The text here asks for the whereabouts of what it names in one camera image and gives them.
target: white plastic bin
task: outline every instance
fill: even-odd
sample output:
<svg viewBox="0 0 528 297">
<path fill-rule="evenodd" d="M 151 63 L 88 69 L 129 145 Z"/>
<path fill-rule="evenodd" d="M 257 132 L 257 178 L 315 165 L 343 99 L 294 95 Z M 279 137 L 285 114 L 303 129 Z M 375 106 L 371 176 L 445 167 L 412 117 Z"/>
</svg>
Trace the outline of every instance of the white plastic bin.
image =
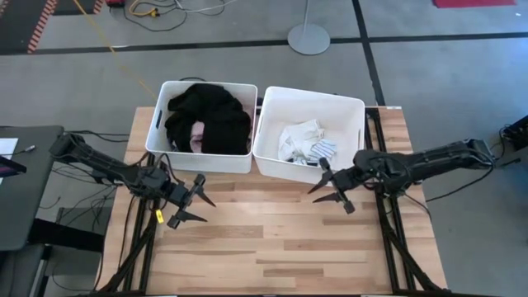
<svg viewBox="0 0 528 297">
<path fill-rule="evenodd" d="M 182 94 L 187 88 L 196 82 L 165 82 L 159 92 L 158 103 L 154 111 L 154 117 L 148 131 L 147 151 L 156 156 L 167 153 L 171 160 L 172 168 L 179 170 L 190 170 L 198 172 L 229 172 L 248 173 L 251 171 L 253 130 L 255 129 L 255 112 L 257 107 L 257 87 L 249 84 L 227 83 L 227 82 L 204 82 L 224 87 L 243 105 L 244 111 L 252 119 L 252 132 L 250 137 L 251 148 L 247 155 L 222 155 L 210 153 L 179 153 L 173 152 L 167 139 L 165 120 L 172 114 L 167 110 L 168 102 L 174 97 Z"/>
<path fill-rule="evenodd" d="M 317 119 L 324 138 L 337 145 L 330 161 L 333 171 L 353 165 L 356 152 L 365 142 L 365 103 L 362 100 L 295 90 L 285 87 L 266 89 L 253 154 L 262 175 L 316 184 L 320 167 L 299 165 L 278 159 L 279 136 L 288 125 Z"/>
</svg>

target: wooden table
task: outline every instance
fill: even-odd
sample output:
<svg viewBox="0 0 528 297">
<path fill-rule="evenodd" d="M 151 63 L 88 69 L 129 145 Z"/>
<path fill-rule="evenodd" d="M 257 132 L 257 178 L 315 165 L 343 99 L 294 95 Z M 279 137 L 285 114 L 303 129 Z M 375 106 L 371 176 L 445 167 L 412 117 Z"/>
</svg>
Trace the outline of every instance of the wooden table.
<svg viewBox="0 0 528 297">
<path fill-rule="evenodd" d="M 412 151 L 401 109 L 380 107 L 388 151 Z M 137 109 L 125 161 L 143 155 L 153 117 L 152 107 Z M 374 125 L 373 141 L 376 143 Z M 192 172 L 176 172 L 192 182 Z M 217 205 L 194 199 L 188 209 L 209 220 L 186 222 L 177 231 L 159 225 L 153 249 L 149 294 L 358 294 L 390 292 L 375 196 L 364 188 L 347 192 L 356 212 L 346 215 L 336 203 L 312 204 L 329 193 L 307 195 L 311 185 L 262 176 L 253 162 L 248 174 L 207 173 L 205 190 Z M 422 188 L 409 195 L 424 202 Z M 102 287 L 116 272 L 130 193 L 115 196 L 106 235 Z M 132 239 L 137 202 L 125 238 Z M 431 221 L 419 205 L 399 199 L 409 252 L 441 287 L 446 280 Z M 163 211 L 166 219 L 176 207 Z M 399 282 L 405 288 L 401 260 L 395 252 Z M 132 288 L 139 284 L 140 255 Z"/>
</svg>

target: gray floor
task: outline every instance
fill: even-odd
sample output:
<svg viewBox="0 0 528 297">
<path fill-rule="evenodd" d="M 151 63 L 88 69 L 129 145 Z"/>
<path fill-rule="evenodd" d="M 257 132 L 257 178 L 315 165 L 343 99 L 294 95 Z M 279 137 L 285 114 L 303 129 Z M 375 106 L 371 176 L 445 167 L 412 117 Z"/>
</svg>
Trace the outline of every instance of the gray floor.
<svg viewBox="0 0 528 297">
<path fill-rule="evenodd" d="M 215 0 L 187 2 L 215 5 Z M 468 34 L 528 31 L 528 1 L 513 7 L 437 9 L 424 0 L 364 0 L 361 6 L 371 36 Z M 221 16 L 190 15 L 170 33 L 148 33 L 103 9 L 95 16 L 113 45 L 283 40 L 302 21 L 303 1 L 244 0 Z M 166 22 L 178 18 L 161 18 Z M 359 35 L 350 1 L 313 1 L 311 20 L 332 37 Z M 53 16 L 39 48 L 100 46 L 82 16 Z M 388 105 L 403 106 L 413 147 L 427 149 L 468 137 L 497 141 L 506 123 L 528 114 L 528 40 L 471 40 L 374 44 L 372 50 Z M 210 81 L 253 83 L 263 95 L 268 86 L 295 87 L 358 97 L 374 105 L 374 93 L 361 45 L 331 45 L 306 57 L 288 46 L 237 49 L 185 49 L 119 54 L 153 89 L 167 80 L 199 76 Z M 110 54 L 0 57 L 2 125 L 61 124 L 67 129 L 123 133 L 134 109 L 154 101 L 116 67 Z M 88 139 L 122 158 L 125 146 Z M 428 197 L 481 175 L 458 171 L 425 183 Z M 528 290 L 527 166 L 495 171 L 486 181 L 429 204 L 449 287 L 463 293 L 522 296 Z M 42 205 L 61 200 L 39 216 L 55 219 L 58 207 L 73 207 L 100 186 L 52 176 Z M 90 201 L 81 204 L 89 207 Z M 77 222 L 91 226 L 89 216 Z M 70 288 L 91 288 L 97 254 L 65 257 L 58 249 L 55 278 Z M 49 283 L 48 296 L 74 294 Z"/>
</svg>

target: table leg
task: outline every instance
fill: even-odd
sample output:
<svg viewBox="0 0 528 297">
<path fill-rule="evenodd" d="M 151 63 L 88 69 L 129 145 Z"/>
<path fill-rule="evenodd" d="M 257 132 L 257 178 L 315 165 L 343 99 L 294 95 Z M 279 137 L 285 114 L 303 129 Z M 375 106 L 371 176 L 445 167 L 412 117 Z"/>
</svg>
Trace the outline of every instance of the table leg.
<svg viewBox="0 0 528 297">
<path fill-rule="evenodd" d="M 101 252 L 105 237 L 42 219 L 35 219 L 28 237 L 30 243 L 48 243 L 91 252 Z"/>
</svg>

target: black desk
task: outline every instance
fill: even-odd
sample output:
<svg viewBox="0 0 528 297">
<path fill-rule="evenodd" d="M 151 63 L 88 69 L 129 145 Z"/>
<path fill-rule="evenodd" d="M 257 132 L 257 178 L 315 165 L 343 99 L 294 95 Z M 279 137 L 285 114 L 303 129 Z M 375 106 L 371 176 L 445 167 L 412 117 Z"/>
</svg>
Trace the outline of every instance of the black desk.
<svg viewBox="0 0 528 297">
<path fill-rule="evenodd" d="M 15 151 L 36 145 L 30 153 L 12 156 L 27 173 L 4 178 L 0 184 L 0 251 L 28 243 L 101 251 L 103 236 L 35 218 L 54 163 L 48 150 L 63 132 L 61 126 L 0 128 L 0 138 L 18 138 Z"/>
</svg>

